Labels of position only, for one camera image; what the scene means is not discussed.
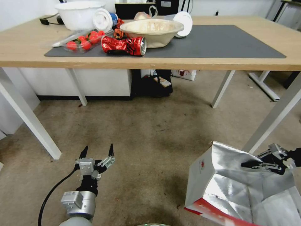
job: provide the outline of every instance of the table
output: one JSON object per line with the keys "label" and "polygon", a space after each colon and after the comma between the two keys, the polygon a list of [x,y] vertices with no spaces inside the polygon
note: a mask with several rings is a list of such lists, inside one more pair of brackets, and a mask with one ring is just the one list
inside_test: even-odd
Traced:
{"label": "table", "polygon": [[[87,100],[72,68],[227,70],[213,99],[213,108],[217,107],[235,70],[301,70],[301,34],[297,31],[260,17],[249,16],[200,16],[193,17],[193,23],[196,25],[236,25],[287,57],[283,59],[124,57],[122,61],[117,61],[114,57],[45,57],[44,54],[51,49],[50,45],[58,39],[66,37],[71,31],[64,26],[41,25],[36,19],[0,33],[0,67],[65,68],[83,105],[87,104]],[[0,69],[0,92],[50,155],[54,159],[58,159],[61,155],[59,148],[2,68]],[[297,76],[281,100],[251,136],[243,150],[253,153],[300,98],[301,75]]]}
{"label": "table", "polygon": [[[301,9],[301,3],[300,2],[293,2],[292,0],[282,0],[281,1],[281,6],[280,8],[278,9],[277,13],[276,13],[276,16],[274,17],[273,21],[278,23],[281,16],[283,15],[285,9],[287,7],[291,7],[291,8],[297,8],[297,9]],[[299,18],[298,20],[298,23],[296,23],[294,25],[294,28],[295,30],[297,30],[299,28],[301,24],[301,18]],[[252,78],[252,80],[257,83],[257,85],[260,86],[260,88],[262,90],[264,90],[264,92],[275,102],[279,101],[280,100],[280,97],[274,93],[273,90],[271,90],[265,83],[264,83],[264,80],[265,78],[267,77],[267,75],[270,73],[270,71],[263,71],[261,73],[261,75],[258,77],[255,73],[249,73],[249,76],[250,78]]]}

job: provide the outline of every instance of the can lid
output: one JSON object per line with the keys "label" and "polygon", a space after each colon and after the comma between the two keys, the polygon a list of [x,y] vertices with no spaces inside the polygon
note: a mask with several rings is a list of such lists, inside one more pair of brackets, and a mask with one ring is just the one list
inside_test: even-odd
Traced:
{"label": "can lid", "polygon": [[181,24],[184,25],[184,30],[179,31],[176,34],[176,37],[178,38],[183,38],[191,32],[192,29],[192,18],[189,13],[187,12],[178,12],[175,17],[173,18],[174,21],[180,22]]}
{"label": "can lid", "polygon": [[97,30],[108,32],[113,27],[113,20],[107,10],[100,8],[93,16],[93,24]]}
{"label": "can lid", "polygon": [[147,48],[146,39],[143,37],[142,40],[141,40],[141,47],[140,47],[140,53],[141,53],[142,56],[145,55],[146,48]]}

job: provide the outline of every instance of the beige bowl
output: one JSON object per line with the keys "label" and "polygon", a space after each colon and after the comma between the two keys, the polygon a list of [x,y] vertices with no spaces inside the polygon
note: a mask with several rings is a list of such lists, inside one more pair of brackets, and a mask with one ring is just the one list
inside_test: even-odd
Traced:
{"label": "beige bowl", "polygon": [[147,48],[160,48],[166,46],[184,26],[171,20],[143,19],[122,24],[120,29],[130,38],[145,37]]}

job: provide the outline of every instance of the cup lid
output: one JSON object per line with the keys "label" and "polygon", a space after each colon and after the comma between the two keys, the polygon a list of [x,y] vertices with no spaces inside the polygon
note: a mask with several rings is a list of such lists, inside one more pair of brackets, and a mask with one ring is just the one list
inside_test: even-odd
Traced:
{"label": "cup lid", "polygon": [[191,29],[192,29],[192,24],[193,24],[192,18],[189,13],[184,12],[184,11],[178,12],[175,15],[175,17],[173,18],[173,20],[180,22],[181,24],[184,25],[184,30],[179,31],[176,34],[176,37],[183,38],[183,37],[189,35],[189,33],[191,32]]}
{"label": "cup lid", "polygon": [[101,8],[93,16],[93,24],[97,30],[108,32],[113,26],[112,17],[107,10]]}

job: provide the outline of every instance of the red can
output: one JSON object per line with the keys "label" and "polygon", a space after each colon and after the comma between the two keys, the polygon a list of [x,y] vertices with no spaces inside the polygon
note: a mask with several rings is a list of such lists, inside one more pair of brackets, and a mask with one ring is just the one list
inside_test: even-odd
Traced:
{"label": "red can", "polygon": [[143,37],[116,40],[105,36],[101,40],[101,46],[105,53],[125,51],[133,56],[144,56],[146,52],[146,40]]}

